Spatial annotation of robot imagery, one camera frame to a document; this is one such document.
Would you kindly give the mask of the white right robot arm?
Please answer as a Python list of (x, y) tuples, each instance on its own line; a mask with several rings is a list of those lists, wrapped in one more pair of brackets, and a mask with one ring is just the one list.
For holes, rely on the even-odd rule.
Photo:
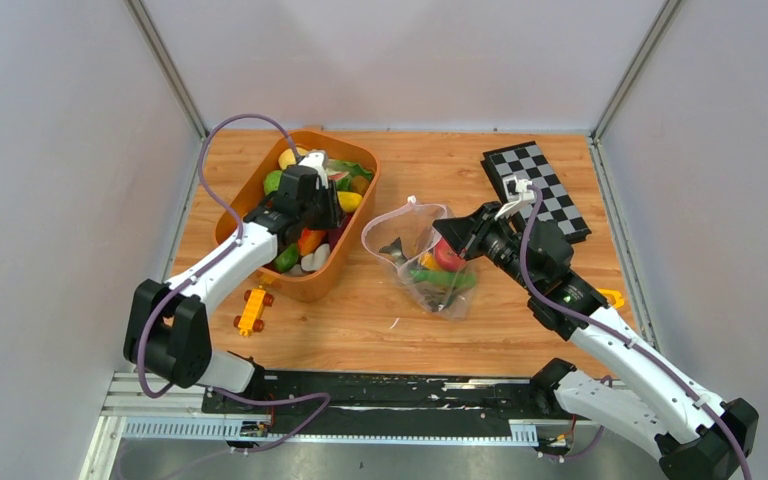
[(485, 257), (526, 289), (541, 325), (588, 352), (624, 385), (605, 386), (555, 358), (532, 379), (535, 411), (597, 422), (653, 457), (669, 479), (729, 479), (736, 472), (751, 478), (757, 410), (742, 398), (724, 400), (648, 344), (572, 270), (573, 248), (555, 222), (530, 217), (517, 231), (500, 208), (485, 203), (433, 227), (461, 258)]

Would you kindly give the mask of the light green pepper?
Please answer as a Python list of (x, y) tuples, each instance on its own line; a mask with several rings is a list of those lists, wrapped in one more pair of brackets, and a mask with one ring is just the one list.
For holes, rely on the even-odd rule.
[(410, 270), (409, 276), (414, 283), (430, 283), (440, 289), (471, 289), (477, 285), (475, 274), (466, 270), (459, 272), (438, 270)]

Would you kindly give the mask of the yellow bell pepper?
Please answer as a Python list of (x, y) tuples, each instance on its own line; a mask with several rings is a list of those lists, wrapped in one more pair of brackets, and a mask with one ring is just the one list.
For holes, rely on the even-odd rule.
[(423, 253), (419, 258), (419, 264), (427, 270), (441, 271), (442, 268), (437, 263), (435, 256), (430, 252)]

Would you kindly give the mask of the purple sweet potato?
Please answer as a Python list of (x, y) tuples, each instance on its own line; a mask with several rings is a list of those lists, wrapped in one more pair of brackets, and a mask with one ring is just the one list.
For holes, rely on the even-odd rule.
[(335, 250), (337, 244), (339, 243), (340, 239), (342, 238), (345, 230), (347, 228), (346, 224), (343, 224), (337, 228), (330, 229), (327, 233), (327, 241), (330, 249), (332, 251)]

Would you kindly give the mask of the clear zip top bag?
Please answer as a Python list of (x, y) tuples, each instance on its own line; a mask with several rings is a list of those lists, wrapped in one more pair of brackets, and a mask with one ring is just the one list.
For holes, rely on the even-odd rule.
[(370, 220), (360, 240), (394, 283), (426, 312), (462, 320), (470, 309), (478, 274), (434, 229), (453, 217), (446, 204), (410, 196), (399, 208)]

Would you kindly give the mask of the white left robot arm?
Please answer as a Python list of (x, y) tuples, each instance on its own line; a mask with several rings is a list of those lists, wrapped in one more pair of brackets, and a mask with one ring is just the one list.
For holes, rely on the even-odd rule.
[(159, 397), (146, 375), (170, 386), (201, 385), (228, 391), (243, 413), (258, 411), (266, 386), (256, 364), (212, 347), (208, 320), (243, 280), (272, 262), (303, 229), (338, 226), (343, 211), (338, 190), (311, 158), (283, 171), (278, 189), (251, 210), (230, 235), (184, 273), (166, 281), (146, 279), (134, 292), (123, 355), (132, 362), (144, 392)]

